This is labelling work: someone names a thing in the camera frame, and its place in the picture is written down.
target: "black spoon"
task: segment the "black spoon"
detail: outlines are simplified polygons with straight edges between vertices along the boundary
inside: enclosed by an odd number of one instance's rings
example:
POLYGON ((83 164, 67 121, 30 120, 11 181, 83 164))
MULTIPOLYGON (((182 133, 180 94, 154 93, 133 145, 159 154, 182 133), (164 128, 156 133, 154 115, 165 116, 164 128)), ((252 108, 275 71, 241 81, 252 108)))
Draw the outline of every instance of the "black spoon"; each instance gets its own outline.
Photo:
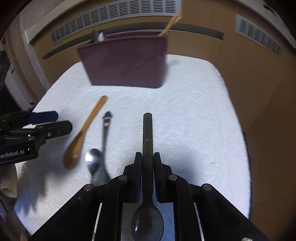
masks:
POLYGON ((153 204, 153 139, 152 114, 144 114, 143 119, 143 202, 136 210, 131 222, 135 241, 160 241, 163 236, 163 217, 153 204))

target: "screw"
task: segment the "screw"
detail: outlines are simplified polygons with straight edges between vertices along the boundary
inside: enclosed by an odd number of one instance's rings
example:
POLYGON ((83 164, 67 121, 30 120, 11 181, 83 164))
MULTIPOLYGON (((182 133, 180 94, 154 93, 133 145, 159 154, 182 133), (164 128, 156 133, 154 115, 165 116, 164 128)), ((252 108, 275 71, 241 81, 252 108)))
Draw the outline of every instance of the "screw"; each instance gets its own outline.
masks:
POLYGON ((212 190, 212 186, 210 184, 204 184, 203 185, 203 189, 205 189, 206 191, 211 191, 212 190))
POLYGON ((168 178, 171 181, 176 181, 178 179, 178 177, 176 175, 174 175, 174 174, 169 175, 168 178))
POLYGON ((92 184, 86 184, 86 185, 84 185, 84 187, 83 187, 83 189, 84 189, 85 191, 90 191, 92 188, 93 188, 93 185, 92 185, 92 184))
POLYGON ((126 181, 128 179, 128 176, 127 175, 120 175, 118 177, 118 179, 123 182, 123 181, 126 181))

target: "white fuzzy surface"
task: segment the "white fuzzy surface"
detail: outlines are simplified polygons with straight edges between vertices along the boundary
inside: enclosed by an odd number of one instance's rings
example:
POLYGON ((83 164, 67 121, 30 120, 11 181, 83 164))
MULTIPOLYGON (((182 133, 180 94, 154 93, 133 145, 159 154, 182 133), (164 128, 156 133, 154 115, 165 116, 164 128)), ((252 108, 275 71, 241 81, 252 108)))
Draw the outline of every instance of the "white fuzzy surface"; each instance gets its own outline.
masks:
MULTIPOLYGON (((84 156, 102 149, 102 117, 111 111, 106 168, 122 174, 142 151, 143 114, 153 115, 153 148, 173 173, 189 183, 212 184, 245 216, 249 215, 250 172, 238 118, 225 83, 209 62, 167 55, 167 75, 159 89, 92 86, 82 63, 68 69, 38 103, 36 112, 56 110, 73 124, 70 135, 48 140, 35 160, 18 163, 15 211, 33 234, 83 185, 90 182, 84 156), (102 95, 108 100, 91 124, 78 165, 62 165, 67 146, 102 95)), ((158 204, 165 221, 162 240, 174 239, 171 204, 158 204)), ((125 204, 122 240, 133 240, 130 220, 136 204, 125 204)))

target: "vent grille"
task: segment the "vent grille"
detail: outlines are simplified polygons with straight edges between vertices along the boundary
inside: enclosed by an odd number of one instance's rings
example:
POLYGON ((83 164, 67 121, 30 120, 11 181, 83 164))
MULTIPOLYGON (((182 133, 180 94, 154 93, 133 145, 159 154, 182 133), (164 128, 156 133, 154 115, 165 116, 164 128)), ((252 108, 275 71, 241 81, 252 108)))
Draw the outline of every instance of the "vent grille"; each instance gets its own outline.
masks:
MULTIPOLYGON (((52 45, 84 29, 113 20, 141 16, 173 16, 182 0, 118 0, 96 7, 60 26, 50 34, 52 45)), ((277 46, 270 48, 277 51, 277 46)))
POLYGON ((235 32, 259 44, 274 56, 279 57, 281 46, 278 42, 251 21, 236 15, 235 32))

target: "maroon plastic container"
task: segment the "maroon plastic container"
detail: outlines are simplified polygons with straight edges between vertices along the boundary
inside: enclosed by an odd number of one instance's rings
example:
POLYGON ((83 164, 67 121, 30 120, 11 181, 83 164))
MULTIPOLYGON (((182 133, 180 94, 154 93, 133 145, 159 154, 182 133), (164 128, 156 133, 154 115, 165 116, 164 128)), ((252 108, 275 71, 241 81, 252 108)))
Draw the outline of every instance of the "maroon plastic container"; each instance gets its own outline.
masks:
POLYGON ((168 36, 157 30, 127 31, 77 48, 92 85, 159 88, 168 36))

